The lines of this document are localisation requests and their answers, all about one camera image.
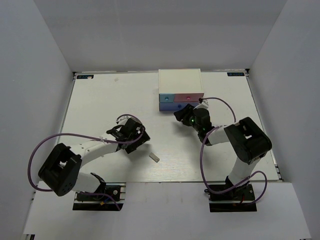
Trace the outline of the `lavender blue drawer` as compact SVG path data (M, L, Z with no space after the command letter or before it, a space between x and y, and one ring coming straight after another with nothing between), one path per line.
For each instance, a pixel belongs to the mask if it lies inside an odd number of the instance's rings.
M188 104L188 102L160 102L159 111L179 111Z

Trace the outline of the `pink drawer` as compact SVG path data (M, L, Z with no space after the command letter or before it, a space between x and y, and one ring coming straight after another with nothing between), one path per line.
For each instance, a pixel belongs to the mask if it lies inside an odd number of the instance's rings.
M198 102L200 98L204 97L204 93L176 93L174 95L175 103L184 103L184 102Z

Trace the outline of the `grey white eraser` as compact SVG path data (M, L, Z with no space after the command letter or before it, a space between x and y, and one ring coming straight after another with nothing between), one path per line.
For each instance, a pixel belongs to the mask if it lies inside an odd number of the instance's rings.
M153 161L155 161L156 163L158 163L158 162L160 161L160 158L159 158L157 155L155 155L153 152L151 152L151 153L149 154L149 157L150 157Z

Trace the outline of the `light blue drawer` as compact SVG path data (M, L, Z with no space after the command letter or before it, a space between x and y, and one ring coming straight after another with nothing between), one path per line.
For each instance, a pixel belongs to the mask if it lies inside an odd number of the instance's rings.
M175 95L171 93L160 93L159 103L173 103Z

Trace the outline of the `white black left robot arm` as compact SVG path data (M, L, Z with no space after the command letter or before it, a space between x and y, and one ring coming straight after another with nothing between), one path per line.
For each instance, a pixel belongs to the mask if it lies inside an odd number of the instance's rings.
M150 140L145 126L133 117L118 120L117 125L100 137L71 134L88 141L78 145L57 144L38 171L39 178L59 197L70 191L89 193L99 200L105 196L106 182L95 173L80 172L86 164L124 150L127 154Z

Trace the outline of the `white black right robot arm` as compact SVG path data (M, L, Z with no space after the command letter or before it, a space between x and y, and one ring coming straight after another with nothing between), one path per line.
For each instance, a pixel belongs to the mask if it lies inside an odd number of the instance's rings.
M270 138L250 118L245 117L230 125L213 126L210 113L206 108L187 104L183 109L173 113L176 120L192 127L201 142L199 164L200 173L206 190L214 195L226 194L236 200L244 193L244 187L258 173L253 172L257 163L272 149ZM225 179L224 190L214 190L204 173L203 157L206 146L230 143L235 154L235 164Z

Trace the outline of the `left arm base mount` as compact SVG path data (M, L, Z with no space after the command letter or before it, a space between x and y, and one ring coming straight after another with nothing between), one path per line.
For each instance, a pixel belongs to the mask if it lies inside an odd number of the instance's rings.
M73 201L73 211L117 212L125 203L126 184L107 183L98 195L77 192Z

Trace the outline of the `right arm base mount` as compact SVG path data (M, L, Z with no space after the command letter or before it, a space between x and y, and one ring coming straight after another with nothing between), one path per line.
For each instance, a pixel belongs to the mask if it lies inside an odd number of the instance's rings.
M209 195L209 211L211 213L240 213L256 212L257 206L255 193L250 183L228 191L223 194L213 194L208 189L204 190Z

